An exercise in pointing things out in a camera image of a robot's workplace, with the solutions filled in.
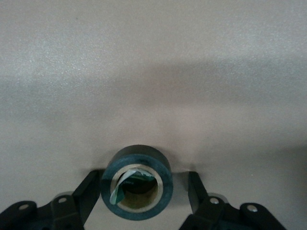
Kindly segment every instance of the screw head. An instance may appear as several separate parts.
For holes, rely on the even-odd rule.
[[[21,205],[21,206],[19,206],[19,210],[24,210],[24,209],[26,209],[26,208],[28,208],[29,207],[29,205],[28,204],[24,204],[24,205]]]
[[[247,208],[251,212],[258,212],[258,209],[254,205],[248,205]]]
[[[211,202],[212,204],[217,205],[217,204],[219,203],[219,200],[216,199],[215,197],[212,197],[212,198],[210,199],[210,202]]]
[[[64,203],[64,202],[66,202],[66,201],[67,201],[67,199],[66,199],[65,197],[62,197],[62,198],[60,198],[60,199],[58,200],[59,203]]]

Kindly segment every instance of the tape label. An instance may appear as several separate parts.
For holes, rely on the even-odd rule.
[[[146,193],[151,189],[156,180],[155,177],[143,169],[129,169],[118,181],[110,196],[110,203],[116,205],[125,198],[126,191],[136,194]]]

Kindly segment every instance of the tape roll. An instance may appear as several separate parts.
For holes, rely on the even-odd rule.
[[[125,198],[113,205],[110,197],[121,176],[131,169],[145,170],[155,178],[146,190],[126,191]],[[168,205],[173,194],[173,180],[167,158],[145,145],[132,145],[120,150],[107,166],[101,179],[101,197],[116,215],[130,220],[156,216]]]

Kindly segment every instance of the gray surface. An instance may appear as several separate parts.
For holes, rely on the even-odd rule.
[[[152,145],[235,207],[307,229],[307,2],[0,1],[0,209],[41,206],[121,148]],[[159,216],[86,227],[177,229]]]

